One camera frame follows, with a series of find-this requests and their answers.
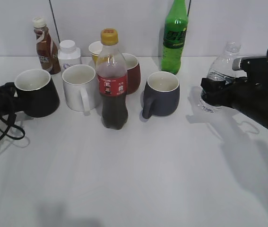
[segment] plastic bottle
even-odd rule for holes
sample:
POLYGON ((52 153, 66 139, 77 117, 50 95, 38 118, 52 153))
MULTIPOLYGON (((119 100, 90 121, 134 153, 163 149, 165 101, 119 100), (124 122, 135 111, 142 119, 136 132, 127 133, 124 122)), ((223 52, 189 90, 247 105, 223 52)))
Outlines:
POLYGON ((62 72, 68 67, 81 64, 81 50, 73 40, 63 40, 59 47, 58 60, 62 72))
MULTIPOLYGON (((217 57, 217 59, 212 63, 209 68, 207 78, 214 81, 226 81, 229 84, 236 78, 236 71, 233 71, 233 61, 237 58, 240 51, 240 45, 235 42, 227 42, 223 53, 217 57)), ((207 112, 217 112, 221 106, 212 106, 207 104, 202 97, 206 93, 202 91, 200 96, 199 106, 207 112)))
POLYGON ((44 18, 34 18, 33 24, 37 39, 36 50, 42 69, 48 71, 51 75, 59 73, 58 49, 49 34, 44 18))
POLYGON ((128 120, 125 105, 127 66, 117 47, 118 33, 115 29, 103 30, 101 43, 103 49, 97 59, 96 73, 103 101, 102 119, 105 127, 119 130, 128 120))
POLYGON ((162 71, 177 74, 181 66, 181 56, 188 18, 185 1, 174 0, 172 8, 165 20, 162 71))

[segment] white wall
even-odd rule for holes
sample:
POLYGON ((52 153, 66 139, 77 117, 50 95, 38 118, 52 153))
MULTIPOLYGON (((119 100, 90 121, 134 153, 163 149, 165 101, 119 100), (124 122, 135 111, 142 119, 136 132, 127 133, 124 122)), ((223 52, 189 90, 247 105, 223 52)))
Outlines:
POLYGON ((216 56, 227 40, 241 41, 242 55, 268 48, 268 0, 192 0, 186 56, 216 56))
POLYGON ((117 29, 121 51, 157 56, 173 0, 68 0, 67 6, 64 0, 51 2, 60 39, 74 40, 84 56, 107 27, 117 29))
POLYGON ((32 19, 45 16, 50 34, 58 43, 47 0, 0 0, 0 56, 36 56, 32 19))
MULTIPOLYGON (((173 0, 51 0, 61 40, 73 39, 88 56, 100 31, 114 27, 123 52, 161 55, 164 20, 173 0)), ((58 44, 48 0, 0 0, 0 56, 35 56, 32 18, 45 16, 58 44)), ((268 0, 192 0, 183 55, 216 56, 228 40, 241 54, 268 48, 268 0)))

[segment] mug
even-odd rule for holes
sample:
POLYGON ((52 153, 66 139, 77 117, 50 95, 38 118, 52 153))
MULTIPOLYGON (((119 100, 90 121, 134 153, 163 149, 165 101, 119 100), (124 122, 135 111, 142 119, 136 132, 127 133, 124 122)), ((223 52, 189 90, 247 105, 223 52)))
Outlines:
POLYGON ((169 72, 155 72, 147 78, 143 94, 142 116, 168 116, 175 112, 180 99, 178 78, 169 72))
POLYGON ((139 88, 141 82, 141 72, 140 72, 140 64, 137 59, 132 54, 123 53, 122 54, 125 63, 128 69, 128 92, 127 94, 132 94, 139 88))
POLYGON ((94 43, 90 44, 88 47, 88 50, 90 51, 90 53, 92 55, 92 58, 93 58, 95 65, 96 65, 98 56, 99 56, 100 52, 102 51, 102 47, 103 47, 103 45, 102 45, 101 41, 94 42, 94 43))
POLYGON ((25 114, 31 117, 48 116, 59 106, 56 87, 45 70, 26 70, 16 77, 14 85, 25 114))
POLYGON ((101 97, 93 67, 73 65, 63 72, 62 79, 66 103, 70 109, 87 112, 98 106, 101 97))

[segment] white plastic bottle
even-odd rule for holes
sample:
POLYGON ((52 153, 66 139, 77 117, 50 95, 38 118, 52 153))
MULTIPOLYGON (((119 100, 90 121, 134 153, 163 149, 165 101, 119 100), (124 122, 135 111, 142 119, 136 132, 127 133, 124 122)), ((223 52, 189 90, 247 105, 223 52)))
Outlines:
POLYGON ((72 40, 64 40, 60 44, 58 50, 58 60, 61 71, 68 67, 81 64, 81 51, 72 40))

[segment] white mug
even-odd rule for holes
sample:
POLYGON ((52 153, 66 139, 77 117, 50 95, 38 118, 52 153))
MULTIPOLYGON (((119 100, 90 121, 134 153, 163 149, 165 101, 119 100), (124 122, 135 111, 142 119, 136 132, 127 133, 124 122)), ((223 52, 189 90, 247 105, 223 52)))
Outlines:
POLYGON ((88 65, 73 65, 63 74, 63 89, 68 107, 75 111, 88 112, 101 100, 95 70, 88 65))

